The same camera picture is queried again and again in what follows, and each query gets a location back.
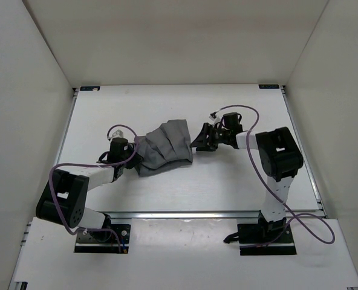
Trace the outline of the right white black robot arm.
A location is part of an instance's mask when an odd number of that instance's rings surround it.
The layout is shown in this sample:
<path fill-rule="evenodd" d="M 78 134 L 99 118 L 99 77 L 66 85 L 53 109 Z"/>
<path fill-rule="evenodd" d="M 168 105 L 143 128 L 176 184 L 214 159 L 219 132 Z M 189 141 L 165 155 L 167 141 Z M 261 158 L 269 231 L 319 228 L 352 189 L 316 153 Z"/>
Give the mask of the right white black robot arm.
<path fill-rule="evenodd" d="M 244 130 L 242 116 L 237 112 L 226 113 L 214 124 L 204 123 L 190 146 L 199 152 L 214 152 L 220 144 L 234 149 L 255 150 L 259 153 L 262 169 L 267 176 L 264 203 L 255 224 L 240 225 L 238 232 L 227 236 L 225 243 L 261 246 L 277 240 L 287 229 L 286 212 L 290 186 L 303 166 L 303 157 L 289 128 L 254 133 Z"/>

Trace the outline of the grey pleated skirt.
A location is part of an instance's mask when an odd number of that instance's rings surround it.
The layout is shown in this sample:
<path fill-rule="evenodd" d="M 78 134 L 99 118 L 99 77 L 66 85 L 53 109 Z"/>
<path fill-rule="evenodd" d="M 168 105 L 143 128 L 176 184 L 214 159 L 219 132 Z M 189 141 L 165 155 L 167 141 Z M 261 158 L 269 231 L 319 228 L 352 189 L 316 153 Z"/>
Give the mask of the grey pleated skirt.
<path fill-rule="evenodd" d="M 137 153 L 143 158 L 135 167 L 140 177 L 154 176 L 193 163 L 186 120 L 162 123 L 157 129 L 138 137 L 137 143 Z"/>

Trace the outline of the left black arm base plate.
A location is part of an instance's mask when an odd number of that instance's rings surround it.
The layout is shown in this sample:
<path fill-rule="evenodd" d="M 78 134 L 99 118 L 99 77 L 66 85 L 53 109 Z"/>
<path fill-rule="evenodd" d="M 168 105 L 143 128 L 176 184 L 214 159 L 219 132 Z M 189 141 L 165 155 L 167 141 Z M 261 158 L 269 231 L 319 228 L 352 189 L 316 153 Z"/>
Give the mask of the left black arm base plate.
<path fill-rule="evenodd" d="M 106 221 L 104 228 L 110 228 L 112 232 L 78 233 L 74 245 L 75 253 L 98 253 L 98 254 L 128 254 L 131 235 L 131 224 L 124 222 Z"/>

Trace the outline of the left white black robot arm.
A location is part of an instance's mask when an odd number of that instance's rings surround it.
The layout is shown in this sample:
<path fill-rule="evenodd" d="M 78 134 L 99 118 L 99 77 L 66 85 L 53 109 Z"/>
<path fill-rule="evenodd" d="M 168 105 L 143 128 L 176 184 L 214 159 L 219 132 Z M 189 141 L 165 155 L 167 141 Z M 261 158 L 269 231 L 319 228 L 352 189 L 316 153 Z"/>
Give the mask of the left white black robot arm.
<path fill-rule="evenodd" d="M 36 217 L 63 225 L 68 231 L 81 231 L 99 242 L 119 235 L 112 230 L 108 214 L 86 208 L 89 191 L 117 181 L 125 170 L 139 165 L 143 158 L 137 153 L 136 142 L 116 137 L 109 151 L 102 153 L 96 166 L 76 170 L 53 169 L 36 206 Z"/>

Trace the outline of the right blue table label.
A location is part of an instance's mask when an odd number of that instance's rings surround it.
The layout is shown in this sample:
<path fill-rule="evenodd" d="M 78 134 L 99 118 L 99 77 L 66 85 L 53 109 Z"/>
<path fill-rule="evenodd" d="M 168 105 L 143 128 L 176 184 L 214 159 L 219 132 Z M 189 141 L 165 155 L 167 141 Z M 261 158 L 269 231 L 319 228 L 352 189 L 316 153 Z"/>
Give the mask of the right blue table label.
<path fill-rule="evenodd" d="M 259 84 L 259 89 L 279 89 L 279 85 L 277 84 Z"/>

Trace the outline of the left blue table label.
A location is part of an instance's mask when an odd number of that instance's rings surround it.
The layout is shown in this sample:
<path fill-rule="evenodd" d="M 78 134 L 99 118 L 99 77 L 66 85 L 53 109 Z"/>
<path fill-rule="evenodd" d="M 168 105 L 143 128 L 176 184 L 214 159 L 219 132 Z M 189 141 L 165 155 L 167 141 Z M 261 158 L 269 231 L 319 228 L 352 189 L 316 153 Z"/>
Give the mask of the left blue table label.
<path fill-rule="evenodd" d="M 99 91 L 100 86 L 81 86 L 79 91 Z"/>

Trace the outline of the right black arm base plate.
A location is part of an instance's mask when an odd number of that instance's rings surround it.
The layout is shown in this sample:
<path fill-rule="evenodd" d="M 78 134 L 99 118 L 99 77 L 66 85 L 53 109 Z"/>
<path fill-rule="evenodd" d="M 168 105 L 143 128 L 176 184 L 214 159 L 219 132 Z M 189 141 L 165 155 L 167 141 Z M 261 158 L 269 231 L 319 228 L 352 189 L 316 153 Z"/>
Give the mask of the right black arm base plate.
<path fill-rule="evenodd" d="M 224 243 L 239 243 L 241 256 L 294 256 L 296 246 L 287 219 L 267 222 L 262 215 L 257 224 L 237 224 L 237 231 L 226 236 Z"/>

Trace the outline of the blue table label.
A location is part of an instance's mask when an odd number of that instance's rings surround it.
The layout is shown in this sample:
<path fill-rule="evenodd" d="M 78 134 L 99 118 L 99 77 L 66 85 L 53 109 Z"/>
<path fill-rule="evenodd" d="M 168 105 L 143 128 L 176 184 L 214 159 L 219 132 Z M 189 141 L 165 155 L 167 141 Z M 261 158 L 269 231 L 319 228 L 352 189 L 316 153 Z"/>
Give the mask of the blue table label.
<path fill-rule="evenodd" d="M 79 91 L 99 91 L 100 86 L 81 86 Z"/>
<path fill-rule="evenodd" d="M 279 85 L 277 84 L 259 84 L 259 89 L 279 89 Z"/>

